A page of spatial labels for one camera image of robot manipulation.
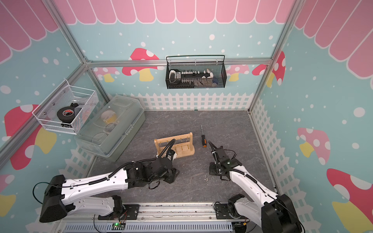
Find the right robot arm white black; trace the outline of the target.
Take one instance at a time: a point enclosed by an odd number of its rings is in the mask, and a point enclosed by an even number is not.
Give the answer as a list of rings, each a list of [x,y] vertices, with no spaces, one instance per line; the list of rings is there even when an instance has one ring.
[[[258,225],[264,233],[304,233],[305,227],[299,220],[294,204],[287,195],[278,195],[252,176],[235,157],[226,150],[209,142],[214,162],[210,163],[210,175],[222,181],[237,184],[249,198],[238,194],[228,202],[233,218],[241,216]]]

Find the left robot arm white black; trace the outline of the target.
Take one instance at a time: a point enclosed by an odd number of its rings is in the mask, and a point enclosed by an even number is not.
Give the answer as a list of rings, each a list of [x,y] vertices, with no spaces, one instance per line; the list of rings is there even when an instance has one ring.
[[[136,187],[151,189],[152,183],[159,185],[161,181],[173,183],[178,175],[173,167],[174,144],[172,139],[155,158],[127,162],[107,174],[77,180],[54,176],[46,183],[39,222],[55,222],[78,214],[93,214],[103,220],[126,219],[128,210],[121,197],[99,198],[98,195]]]

